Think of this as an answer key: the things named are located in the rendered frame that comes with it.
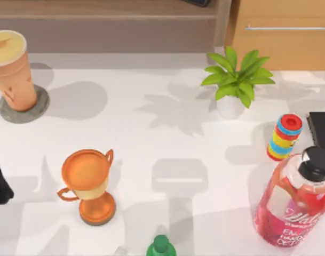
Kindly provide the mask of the green plant in white pot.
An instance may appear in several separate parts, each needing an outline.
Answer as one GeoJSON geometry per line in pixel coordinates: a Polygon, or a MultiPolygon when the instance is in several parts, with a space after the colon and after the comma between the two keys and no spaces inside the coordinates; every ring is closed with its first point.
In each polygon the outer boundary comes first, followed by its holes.
{"type": "Polygon", "coordinates": [[[216,107],[220,115],[227,119],[240,117],[255,100],[256,85],[275,84],[273,74],[263,68],[269,57],[260,57],[258,50],[248,52],[237,69],[237,53],[231,46],[225,48],[225,55],[209,53],[216,64],[206,67],[209,75],[202,86],[216,85],[216,107]]]}

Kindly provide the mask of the wooden open shelf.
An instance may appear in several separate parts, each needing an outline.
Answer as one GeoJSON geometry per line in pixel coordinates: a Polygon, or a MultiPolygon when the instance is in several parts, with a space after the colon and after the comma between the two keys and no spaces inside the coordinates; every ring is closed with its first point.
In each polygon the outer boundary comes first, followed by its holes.
{"type": "Polygon", "coordinates": [[[232,0],[0,0],[0,30],[32,53],[201,53],[224,43],[232,0]]]}

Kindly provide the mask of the green bottle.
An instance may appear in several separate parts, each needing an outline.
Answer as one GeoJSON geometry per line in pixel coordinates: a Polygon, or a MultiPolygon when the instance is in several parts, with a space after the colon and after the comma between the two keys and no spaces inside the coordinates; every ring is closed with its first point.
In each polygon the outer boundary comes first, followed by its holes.
{"type": "Polygon", "coordinates": [[[175,247],[166,235],[157,235],[146,251],[146,256],[177,256],[175,247]]]}

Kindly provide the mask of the stack of coloured rings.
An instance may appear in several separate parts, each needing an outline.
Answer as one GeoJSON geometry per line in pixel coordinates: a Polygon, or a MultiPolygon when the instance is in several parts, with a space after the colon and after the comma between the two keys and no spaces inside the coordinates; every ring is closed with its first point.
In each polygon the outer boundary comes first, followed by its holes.
{"type": "Polygon", "coordinates": [[[275,161],[287,158],[291,154],[302,129],[303,122],[300,117],[295,114],[282,115],[278,119],[268,143],[268,156],[275,161]]]}

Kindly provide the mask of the grey round coaster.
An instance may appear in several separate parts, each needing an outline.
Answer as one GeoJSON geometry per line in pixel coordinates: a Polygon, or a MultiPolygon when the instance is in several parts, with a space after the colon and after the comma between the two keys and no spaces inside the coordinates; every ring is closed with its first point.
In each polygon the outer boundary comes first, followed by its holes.
{"type": "Polygon", "coordinates": [[[40,118],[48,109],[50,104],[50,97],[47,90],[38,85],[34,85],[37,101],[36,104],[26,111],[15,111],[6,102],[0,98],[0,115],[8,122],[14,124],[24,124],[32,122],[40,118]]]}

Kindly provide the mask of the dark object on shelf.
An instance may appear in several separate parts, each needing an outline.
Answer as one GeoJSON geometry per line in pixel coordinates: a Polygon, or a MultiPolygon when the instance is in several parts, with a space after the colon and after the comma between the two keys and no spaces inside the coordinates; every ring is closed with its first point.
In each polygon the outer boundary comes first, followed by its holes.
{"type": "Polygon", "coordinates": [[[211,0],[182,0],[182,1],[198,7],[207,7],[211,3],[211,0]]]}

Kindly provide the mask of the wooden drawer front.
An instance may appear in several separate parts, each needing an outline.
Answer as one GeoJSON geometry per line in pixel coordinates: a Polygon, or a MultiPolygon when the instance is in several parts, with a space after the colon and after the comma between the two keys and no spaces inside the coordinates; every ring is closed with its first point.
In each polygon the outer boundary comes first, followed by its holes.
{"type": "Polygon", "coordinates": [[[249,31],[252,27],[325,27],[325,0],[232,0],[225,45],[241,62],[251,50],[269,70],[325,70],[325,31],[249,31]]]}

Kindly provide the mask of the pink bottle with black cap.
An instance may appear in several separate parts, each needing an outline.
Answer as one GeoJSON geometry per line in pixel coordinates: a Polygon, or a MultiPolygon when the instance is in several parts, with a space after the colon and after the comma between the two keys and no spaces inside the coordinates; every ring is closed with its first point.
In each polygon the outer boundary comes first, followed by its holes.
{"type": "Polygon", "coordinates": [[[325,149],[311,146],[282,160],[258,204],[255,227],[277,247],[298,245],[325,214],[325,149]]]}

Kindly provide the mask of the black book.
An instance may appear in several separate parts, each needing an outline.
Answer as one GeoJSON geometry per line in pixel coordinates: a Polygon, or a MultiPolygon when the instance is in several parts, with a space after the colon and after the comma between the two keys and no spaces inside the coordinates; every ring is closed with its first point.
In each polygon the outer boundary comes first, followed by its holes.
{"type": "Polygon", "coordinates": [[[314,145],[325,149],[325,112],[309,112],[307,122],[314,145]]]}

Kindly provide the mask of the orange cup with cream top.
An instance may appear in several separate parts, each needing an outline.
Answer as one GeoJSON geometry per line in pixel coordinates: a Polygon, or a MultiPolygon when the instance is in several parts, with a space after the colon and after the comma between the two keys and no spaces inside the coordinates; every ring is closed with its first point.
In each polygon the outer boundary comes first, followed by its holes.
{"type": "Polygon", "coordinates": [[[27,41],[13,30],[0,30],[0,93],[15,111],[26,111],[37,101],[27,41]]]}

